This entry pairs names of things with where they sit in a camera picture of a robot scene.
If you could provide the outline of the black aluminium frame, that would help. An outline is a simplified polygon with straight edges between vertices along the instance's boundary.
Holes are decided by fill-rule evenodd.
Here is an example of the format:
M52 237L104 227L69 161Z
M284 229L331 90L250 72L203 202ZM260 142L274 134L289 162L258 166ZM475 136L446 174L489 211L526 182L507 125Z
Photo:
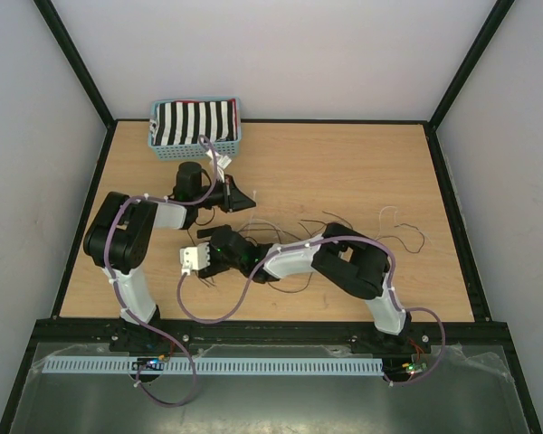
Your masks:
M379 187L373 181L366 181L369 201L388 196L403 198L428 218L440 233L448 247L448 256L440 262L440 269L457 282L448 292L449 319L446 327L449 339L454 343L502 348L517 389L522 420L529 432L538 433L541 427L510 330L505 323L495 321L491 316L449 166L438 138L442 117L510 7L508 1L499 1L492 7L479 36L430 120L251 118L247 122L248 138L240 164L243 176L262 194L263 208L275 217L285 218L289 204L299 204L312 211L318 210L323 200L311 191L312 186L318 183L314 171L297 169L291 161L282 159L283 153L292 152L295 157L308 155L313 139L322 132L342 131L348 137L362 137L370 150L389 144L395 167L403 171L404 176L396 187ZM103 122L107 132L64 264L52 312L47 318L38 320L33 328L0 421L2 433L12 432L15 421L20 417L21 400L30 382L31 360L39 344L86 344L110 339L110 298L99 289L88 290L86 275L81 270L85 263L82 239L94 206L102 200L103 190L112 185L139 185L144 181L161 184L166 179L166 171L141 147L143 127L140 119L113 118L105 114Z

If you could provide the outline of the black white striped cloth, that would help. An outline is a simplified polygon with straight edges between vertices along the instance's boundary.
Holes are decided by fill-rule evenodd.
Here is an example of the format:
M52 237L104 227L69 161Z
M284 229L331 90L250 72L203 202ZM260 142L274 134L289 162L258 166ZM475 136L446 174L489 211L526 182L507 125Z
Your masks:
M182 146L232 142L239 137L238 99L158 101L151 109L151 146Z

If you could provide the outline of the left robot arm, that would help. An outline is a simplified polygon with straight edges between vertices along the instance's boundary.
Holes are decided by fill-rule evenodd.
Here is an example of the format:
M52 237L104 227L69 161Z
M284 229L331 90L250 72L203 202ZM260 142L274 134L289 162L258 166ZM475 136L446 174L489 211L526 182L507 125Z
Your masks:
M207 171L197 162L180 164L172 193L159 203L110 192L85 235L83 250L109 278L118 296L120 317L135 324L130 339L142 350L155 349L163 337L162 327L152 322L159 317L158 306L142 269L152 231L187 230L200 209L239 212L256 206L230 175L217 175L204 185L205 175Z

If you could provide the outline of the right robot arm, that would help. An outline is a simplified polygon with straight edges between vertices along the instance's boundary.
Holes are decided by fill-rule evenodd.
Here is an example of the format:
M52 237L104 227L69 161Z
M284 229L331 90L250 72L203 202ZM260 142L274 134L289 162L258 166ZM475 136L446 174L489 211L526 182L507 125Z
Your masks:
M394 254L382 243L332 222L322 233L293 243L248 240L229 225L200 230L203 243L198 275L208 278L230 269L250 282L266 284L292 275L318 273L346 294L366 302L379 344L389 352L409 341L411 316L401 307L392 277Z

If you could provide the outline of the light blue plastic basket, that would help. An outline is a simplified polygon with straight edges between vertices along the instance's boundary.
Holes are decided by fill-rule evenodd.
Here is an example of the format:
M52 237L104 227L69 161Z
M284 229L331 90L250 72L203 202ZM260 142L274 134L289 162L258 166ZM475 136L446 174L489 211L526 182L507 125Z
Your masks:
M242 139L237 97L164 99L150 109L148 147L161 160L204 157L206 137L222 155L236 156Z

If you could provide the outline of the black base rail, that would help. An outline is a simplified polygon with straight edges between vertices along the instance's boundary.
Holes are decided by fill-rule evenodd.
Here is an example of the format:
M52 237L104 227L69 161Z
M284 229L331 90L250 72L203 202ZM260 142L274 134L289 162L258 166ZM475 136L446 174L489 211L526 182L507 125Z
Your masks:
M213 344L227 345L335 345L354 354L408 355L412 342L430 350L441 342L433 322L416 322L400 337L385 335L368 322L227 321L201 325L190 320L163 320L158 326L183 346L195 351ZM113 352L133 355L163 354L171 349L160 337L138 325L117 319L58 318L35 323L28 346L39 344L105 344Z

